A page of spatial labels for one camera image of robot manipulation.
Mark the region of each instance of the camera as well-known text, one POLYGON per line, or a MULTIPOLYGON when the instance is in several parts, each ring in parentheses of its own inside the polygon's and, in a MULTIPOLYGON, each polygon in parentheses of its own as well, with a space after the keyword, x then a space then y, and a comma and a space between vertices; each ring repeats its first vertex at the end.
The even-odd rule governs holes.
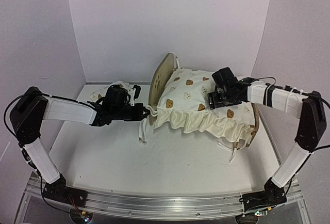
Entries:
MULTIPOLYGON (((134 85, 135 94, 134 99, 139 97, 141 87, 134 85)), ((141 121, 146 118, 150 111, 146 109, 142 103, 130 104, 131 95, 128 91, 120 85, 111 85, 104 97, 92 104, 97 111, 92 126, 109 125, 114 120, 123 121, 141 121)))
POLYGON ((242 103, 241 100, 235 98, 235 95, 240 91, 240 87, 237 84, 237 78, 230 68, 220 69, 212 74, 212 78, 216 83, 216 88, 214 92, 207 95, 210 109, 242 103))

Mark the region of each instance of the white wall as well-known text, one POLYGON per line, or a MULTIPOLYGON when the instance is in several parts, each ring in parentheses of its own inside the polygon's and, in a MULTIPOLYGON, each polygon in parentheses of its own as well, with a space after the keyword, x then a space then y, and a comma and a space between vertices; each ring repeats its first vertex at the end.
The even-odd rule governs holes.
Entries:
MULTIPOLYGON (((255 77, 274 76, 278 85, 317 90, 330 101, 330 0, 270 0, 255 77)), ((282 158, 288 154, 298 121, 274 109, 262 108, 282 158)), ((320 145, 330 143, 327 130, 320 145)), ((321 150, 299 173, 312 223, 330 220, 330 150, 321 150)))
MULTIPOLYGON (((0 1, 0 113, 28 87, 76 97, 85 83, 68 0, 0 1)), ((47 121, 41 134, 50 148, 61 127, 47 121)), ((0 123, 0 222, 12 223, 31 174, 0 123)))
POLYGON ((167 52, 183 66, 250 75, 269 0, 69 0, 88 82, 150 82, 167 52))

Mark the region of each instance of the white table surface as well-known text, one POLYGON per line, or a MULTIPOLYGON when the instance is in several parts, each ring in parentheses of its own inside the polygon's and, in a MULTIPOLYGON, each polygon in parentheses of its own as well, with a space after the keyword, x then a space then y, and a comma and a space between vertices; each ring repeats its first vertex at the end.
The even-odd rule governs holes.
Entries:
MULTIPOLYGON (((105 85, 85 85, 78 100, 105 85)), ((136 102, 147 103, 149 86, 136 102)), ((50 152, 67 184, 134 195, 212 195, 262 190, 278 168, 264 125, 249 148, 231 151, 207 132, 183 134, 168 124, 148 126, 139 142, 139 123, 114 121, 91 127, 65 122, 50 152)))

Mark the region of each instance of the white cable tie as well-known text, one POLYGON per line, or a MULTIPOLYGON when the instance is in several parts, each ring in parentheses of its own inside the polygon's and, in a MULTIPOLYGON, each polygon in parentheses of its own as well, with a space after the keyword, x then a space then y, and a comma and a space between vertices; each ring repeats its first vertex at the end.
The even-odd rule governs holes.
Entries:
POLYGON ((290 93, 287 95, 287 99, 286 99, 286 101, 285 101, 285 113, 287 113, 287 111, 288 111, 288 103, 289 103, 289 98, 290 98, 290 96, 292 95, 292 92, 294 91, 294 90, 296 90, 297 88, 296 87, 294 87, 294 88, 292 88, 291 89, 291 91, 290 91, 290 93))

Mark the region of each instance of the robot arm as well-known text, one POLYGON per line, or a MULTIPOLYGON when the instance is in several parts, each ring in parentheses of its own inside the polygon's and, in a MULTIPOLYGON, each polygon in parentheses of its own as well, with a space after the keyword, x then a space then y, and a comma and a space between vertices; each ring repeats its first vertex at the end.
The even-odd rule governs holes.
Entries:
POLYGON ((14 134, 29 165, 45 180, 44 196, 70 204, 68 196, 77 206, 85 203, 86 192, 66 187, 41 140, 40 127, 43 120, 74 121, 91 126, 109 125, 113 120, 141 121, 150 113, 142 103, 134 103, 140 87, 130 90, 112 85, 105 97, 96 103, 79 102, 42 93, 30 87, 10 112, 14 134))
POLYGON ((285 203, 284 186, 310 157, 326 129, 321 95, 316 91, 305 93, 289 86, 270 85, 251 77, 237 80, 229 68, 220 69, 212 77, 216 90, 208 94, 211 109, 251 102, 282 110, 300 119, 295 143, 265 184, 265 190, 242 197, 246 212, 285 203))

